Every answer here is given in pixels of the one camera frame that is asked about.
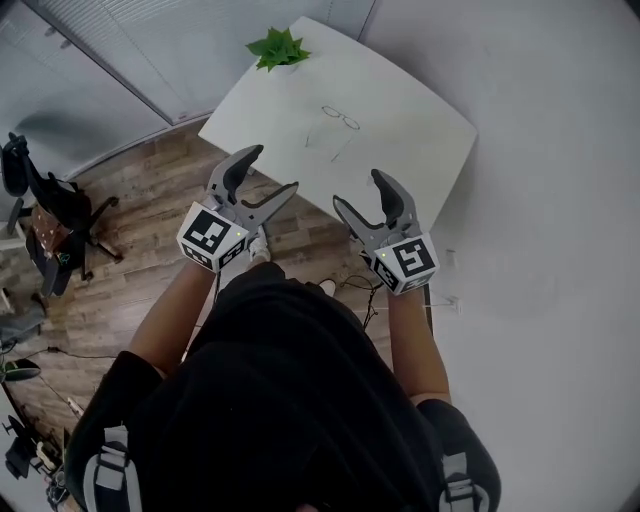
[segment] eyeglasses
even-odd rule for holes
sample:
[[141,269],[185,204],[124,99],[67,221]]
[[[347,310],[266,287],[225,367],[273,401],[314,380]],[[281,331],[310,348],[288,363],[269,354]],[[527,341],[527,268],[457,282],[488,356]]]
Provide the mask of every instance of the eyeglasses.
[[338,112],[335,108],[325,105],[324,107],[322,107],[322,111],[329,117],[337,117],[338,119],[342,119],[344,121],[344,124],[346,124],[352,130],[360,129],[360,125],[357,123],[357,121],[345,116],[342,112]]
[[[322,107],[322,112],[329,117],[333,117],[334,119],[342,119],[344,124],[348,128],[352,129],[353,131],[360,130],[360,125],[355,119],[351,119],[350,117],[346,116],[342,112],[338,112],[335,108],[330,107],[329,105],[325,105],[324,107]],[[304,147],[309,147],[309,138],[311,137],[311,132],[313,131],[313,128],[314,126],[311,127],[311,129],[309,130],[309,133],[307,134],[307,141],[305,142]],[[340,153],[351,142],[351,139],[353,139],[353,135],[351,135],[349,140],[345,142],[343,146],[338,150],[335,156],[331,159],[332,162],[335,161],[335,159],[340,156]]]

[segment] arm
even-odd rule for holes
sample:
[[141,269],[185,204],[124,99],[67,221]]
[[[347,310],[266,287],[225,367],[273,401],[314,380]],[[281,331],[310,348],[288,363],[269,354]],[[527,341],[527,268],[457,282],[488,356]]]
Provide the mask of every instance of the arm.
[[177,368],[216,275],[188,261],[144,318],[129,351],[161,373]]
[[424,310],[421,288],[387,294],[393,373],[414,404],[428,398],[451,403],[447,372]]

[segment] white table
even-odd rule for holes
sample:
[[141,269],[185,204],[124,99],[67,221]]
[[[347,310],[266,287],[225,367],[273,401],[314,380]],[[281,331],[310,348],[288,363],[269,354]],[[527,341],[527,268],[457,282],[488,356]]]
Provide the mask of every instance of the white table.
[[[476,130],[423,84],[347,36],[308,18],[291,32],[304,38],[311,57],[290,75],[252,66],[200,136],[229,153],[263,144],[254,167],[281,184],[300,182],[299,194],[334,217],[338,194],[371,222],[383,220],[369,178],[372,168],[381,169],[413,193],[421,227],[430,230]],[[324,106],[360,129],[327,116]]]

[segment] green plant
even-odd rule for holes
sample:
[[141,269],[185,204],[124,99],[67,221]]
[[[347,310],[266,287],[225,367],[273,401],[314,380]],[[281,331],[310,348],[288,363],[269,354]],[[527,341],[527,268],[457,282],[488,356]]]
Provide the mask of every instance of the green plant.
[[302,38],[294,41],[289,29],[280,32],[271,27],[266,39],[250,43],[247,48],[260,57],[258,69],[267,68],[267,71],[271,71],[276,66],[290,66],[308,59],[311,52],[304,51],[301,45]]

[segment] black office chair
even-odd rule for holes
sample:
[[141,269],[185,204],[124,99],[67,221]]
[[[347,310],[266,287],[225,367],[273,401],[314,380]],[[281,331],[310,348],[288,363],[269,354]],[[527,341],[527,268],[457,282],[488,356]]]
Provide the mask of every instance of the black office chair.
[[0,155],[0,172],[2,172],[2,184],[4,189],[12,197],[17,197],[9,220],[7,222],[7,233],[13,235],[16,223],[20,217],[28,217],[31,215],[31,208],[23,208],[24,200],[22,196],[29,190],[29,182],[27,174],[22,167],[22,161],[12,151],[4,151]]
[[[111,258],[116,263],[122,261],[120,254],[113,254],[91,235],[91,228],[109,206],[118,204],[117,197],[110,197],[93,213],[91,213],[91,200],[78,188],[75,183],[69,183],[73,190],[68,190],[61,185],[52,173],[44,179],[38,173],[29,158],[27,141],[24,135],[16,136],[9,133],[9,143],[2,150],[3,169],[9,165],[17,175],[17,169],[22,169],[27,184],[33,192],[36,200],[42,208],[49,212],[65,228],[71,231],[69,236],[61,244],[56,252],[58,257],[46,258],[42,246],[35,239],[35,234],[27,235],[27,250],[40,272],[45,278],[41,293],[48,297],[51,293],[61,295],[69,282],[71,272],[81,269],[81,278],[88,281],[93,278],[93,273],[86,271],[85,244],[95,247],[100,252]],[[23,214],[15,213],[16,219]]]

